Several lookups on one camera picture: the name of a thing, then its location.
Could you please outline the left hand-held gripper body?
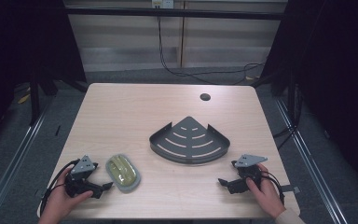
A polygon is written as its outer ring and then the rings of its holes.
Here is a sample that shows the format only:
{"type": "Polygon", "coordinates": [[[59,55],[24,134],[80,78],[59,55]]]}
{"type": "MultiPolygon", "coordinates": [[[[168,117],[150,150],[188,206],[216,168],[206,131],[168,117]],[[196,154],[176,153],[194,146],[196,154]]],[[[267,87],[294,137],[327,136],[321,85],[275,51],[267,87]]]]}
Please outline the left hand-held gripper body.
{"type": "Polygon", "coordinates": [[[74,198],[78,194],[82,194],[87,191],[92,191],[94,188],[91,186],[87,178],[98,166],[97,163],[93,163],[90,157],[85,155],[79,159],[71,171],[66,175],[64,185],[66,193],[74,198]]]}

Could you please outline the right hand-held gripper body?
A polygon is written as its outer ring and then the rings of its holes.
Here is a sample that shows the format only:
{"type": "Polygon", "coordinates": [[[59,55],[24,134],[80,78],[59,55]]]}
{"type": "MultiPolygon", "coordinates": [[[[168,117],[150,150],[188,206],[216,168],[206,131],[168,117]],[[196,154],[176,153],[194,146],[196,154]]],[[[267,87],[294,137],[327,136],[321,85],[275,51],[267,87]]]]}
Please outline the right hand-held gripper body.
{"type": "Polygon", "coordinates": [[[267,157],[243,154],[236,161],[232,161],[231,163],[233,167],[238,170],[239,179],[242,180],[243,185],[246,185],[247,178],[251,178],[255,184],[260,187],[262,175],[257,164],[267,159],[267,157]]]}

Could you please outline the green and grey soap dish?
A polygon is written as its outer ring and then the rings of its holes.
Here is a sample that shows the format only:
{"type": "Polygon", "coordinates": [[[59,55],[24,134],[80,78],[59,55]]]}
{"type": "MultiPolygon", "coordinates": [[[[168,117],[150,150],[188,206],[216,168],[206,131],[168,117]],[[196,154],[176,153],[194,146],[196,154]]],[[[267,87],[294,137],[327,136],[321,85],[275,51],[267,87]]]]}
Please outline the green and grey soap dish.
{"type": "Polygon", "coordinates": [[[121,192],[134,191],[141,182],[141,175],[125,154],[112,156],[105,164],[106,172],[121,192]]]}

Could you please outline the black metal corner shelf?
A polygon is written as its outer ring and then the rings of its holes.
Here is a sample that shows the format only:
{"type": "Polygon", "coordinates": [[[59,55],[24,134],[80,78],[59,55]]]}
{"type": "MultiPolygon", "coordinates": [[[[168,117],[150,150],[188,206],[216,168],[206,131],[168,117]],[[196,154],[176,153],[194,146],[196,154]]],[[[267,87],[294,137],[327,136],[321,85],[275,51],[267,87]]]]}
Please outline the black metal corner shelf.
{"type": "Polygon", "coordinates": [[[212,125],[192,117],[171,122],[149,137],[150,148],[160,157],[182,164],[203,164],[224,156],[230,141],[212,125]]]}

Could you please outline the person's right hand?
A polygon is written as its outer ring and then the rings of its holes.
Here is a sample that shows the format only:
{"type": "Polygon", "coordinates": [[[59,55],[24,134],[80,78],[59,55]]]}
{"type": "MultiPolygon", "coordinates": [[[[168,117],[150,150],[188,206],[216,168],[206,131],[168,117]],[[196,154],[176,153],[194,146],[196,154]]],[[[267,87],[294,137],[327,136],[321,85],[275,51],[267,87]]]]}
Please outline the person's right hand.
{"type": "Polygon", "coordinates": [[[274,184],[269,178],[268,169],[261,163],[258,163],[257,166],[263,176],[261,178],[260,187],[258,187],[251,178],[246,179],[246,184],[248,189],[254,194],[262,210],[273,219],[276,219],[285,211],[285,207],[281,202],[274,184]]]}

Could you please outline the person's left hand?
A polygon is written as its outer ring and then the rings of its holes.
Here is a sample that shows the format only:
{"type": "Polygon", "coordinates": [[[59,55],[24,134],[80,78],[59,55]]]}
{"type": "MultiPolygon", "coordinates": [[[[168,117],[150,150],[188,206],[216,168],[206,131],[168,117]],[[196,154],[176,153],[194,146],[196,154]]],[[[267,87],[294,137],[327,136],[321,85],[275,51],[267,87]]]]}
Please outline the person's left hand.
{"type": "Polygon", "coordinates": [[[69,172],[70,168],[66,168],[58,177],[38,224],[59,224],[76,206],[92,196],[93,192],[90,190],[76,195],[74,198],[66,193],[63,184],[69,172]]]}

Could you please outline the grey tape strip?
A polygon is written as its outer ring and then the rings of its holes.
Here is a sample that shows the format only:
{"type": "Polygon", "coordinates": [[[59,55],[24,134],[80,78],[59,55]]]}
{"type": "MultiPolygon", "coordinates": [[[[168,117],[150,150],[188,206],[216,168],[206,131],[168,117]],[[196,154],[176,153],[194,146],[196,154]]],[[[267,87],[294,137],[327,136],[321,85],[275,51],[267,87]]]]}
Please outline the grey tape strip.
{"type": "Polygon", "coordinates": [[[282,186],[282,192],[293,192],[294,194],[298,194],[300,192],[300,188],[293,187],[292,185],[284,185],[282,186]]]}

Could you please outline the black metal stand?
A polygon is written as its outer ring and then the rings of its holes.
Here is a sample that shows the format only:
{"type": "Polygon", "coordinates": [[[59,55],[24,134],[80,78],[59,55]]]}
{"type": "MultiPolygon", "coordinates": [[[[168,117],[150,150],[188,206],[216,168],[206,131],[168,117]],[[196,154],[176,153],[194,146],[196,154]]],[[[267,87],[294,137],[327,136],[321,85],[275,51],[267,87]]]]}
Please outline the black metal stand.
{"type": "Polygon", "coordinates": [[[31,116],[30,125],[33,126],[40,116],[39,89],[38,89],[37,73],[31,74],[30,91],[31,91],[30,96],[31,96],[31,106],[32,106],[32,116],[31,116]]]}

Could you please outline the yellow floor tape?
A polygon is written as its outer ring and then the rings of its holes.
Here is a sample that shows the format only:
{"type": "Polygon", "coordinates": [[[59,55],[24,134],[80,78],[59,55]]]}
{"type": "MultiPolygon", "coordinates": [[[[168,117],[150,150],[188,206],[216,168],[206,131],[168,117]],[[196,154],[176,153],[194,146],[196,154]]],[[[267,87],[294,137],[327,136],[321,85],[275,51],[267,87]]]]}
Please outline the yellow floor tape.
{"type": "Polygon", "coordinates": [[[30,95],[31,95],[31,88],[28,88],[26,92],[22,95],[22,97],[19,99],[18,104],[20,105],[25,103],[29,99],[30,95]]]}

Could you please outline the black curtain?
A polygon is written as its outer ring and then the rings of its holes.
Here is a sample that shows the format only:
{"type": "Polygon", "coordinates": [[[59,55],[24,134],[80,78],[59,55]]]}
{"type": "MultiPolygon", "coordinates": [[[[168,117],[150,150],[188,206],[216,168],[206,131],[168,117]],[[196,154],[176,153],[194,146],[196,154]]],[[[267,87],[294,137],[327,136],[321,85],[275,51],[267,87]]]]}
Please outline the black curtain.
{"type": "Polygon", "coordinates": [[[358,0],[288,0],[261,77],[293,79],[358,173],[358,0]]]}
{"type": "Polygon", "coordinates": [[[30,83],[52,95],[54,82],[87,88],[85,72],[63,0],[0,0],[0,119],[14,98],[15,86],[30,83]]]}

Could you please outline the black horizontal bar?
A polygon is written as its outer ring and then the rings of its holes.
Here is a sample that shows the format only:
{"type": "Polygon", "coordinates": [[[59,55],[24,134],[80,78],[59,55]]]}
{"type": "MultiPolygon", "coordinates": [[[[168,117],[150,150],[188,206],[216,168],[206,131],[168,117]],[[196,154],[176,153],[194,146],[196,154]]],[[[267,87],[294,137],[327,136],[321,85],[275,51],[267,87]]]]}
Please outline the black horizontal bar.
{"type": "Polygon", "coordinates": [[[196,9],[154,9],[154,8],[107,8],[107,7],[66,7],[68,14],[76,15],[110,15],[110,16],[150,16],[150,17],[181,17],[211,18],[239,20],[280,21],[286,17],[284,13],[240,12],[196,9]]]}

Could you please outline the metal floor rail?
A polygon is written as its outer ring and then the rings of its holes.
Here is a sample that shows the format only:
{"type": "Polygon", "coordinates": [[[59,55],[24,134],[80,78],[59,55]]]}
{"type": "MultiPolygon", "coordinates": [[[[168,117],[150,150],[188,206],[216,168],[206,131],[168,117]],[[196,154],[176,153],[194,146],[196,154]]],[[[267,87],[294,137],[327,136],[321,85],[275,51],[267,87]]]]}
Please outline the metal floor rail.
{"type": "Polygon", "coordinates": [[[37,136],[45,120],[46,113],[48,112],[50,106],[51,103],[47,103],[40,115],[36,118],[35,122],[28,127],[27,132],[22,138],[20,145],[17,147],[17,151],[13,159],[6,168],[3,176],[0,178],[0,207],[4,199],[6,198],[14,178],[17,175],[35,137],[37,136]]]}
{"type": "Polygon", "coordinates": [[[303,139],[301,132],[298,128],[295,127],[295,124],[289,118],[289,110],[285,105],[283,99],[278,99],[276,105],[282,115],[286,127],[290,131],[290,136],[293,139],[296,148],[307,167],[310,177],[318,190],[324,206],[326,207],[330,217],[332,218],[335,224],[349,224],[346,219],[339,203],[337,202],[336,197],[334,196],[332,190],[328,187],[324,176],[322,175],[315,159],[313,158],[310,150],[303,139]]]}

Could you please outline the white wall socket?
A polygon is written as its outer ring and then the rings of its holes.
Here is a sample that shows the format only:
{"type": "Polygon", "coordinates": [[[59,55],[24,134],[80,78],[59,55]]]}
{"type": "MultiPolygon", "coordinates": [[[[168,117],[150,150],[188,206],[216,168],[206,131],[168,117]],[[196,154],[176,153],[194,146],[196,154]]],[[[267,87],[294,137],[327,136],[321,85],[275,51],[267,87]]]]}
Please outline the white wall socket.
{"type": "Polygon", "coordinates": [[[173,0],[151,0],[152,8],[174,9],[173,0]]]}

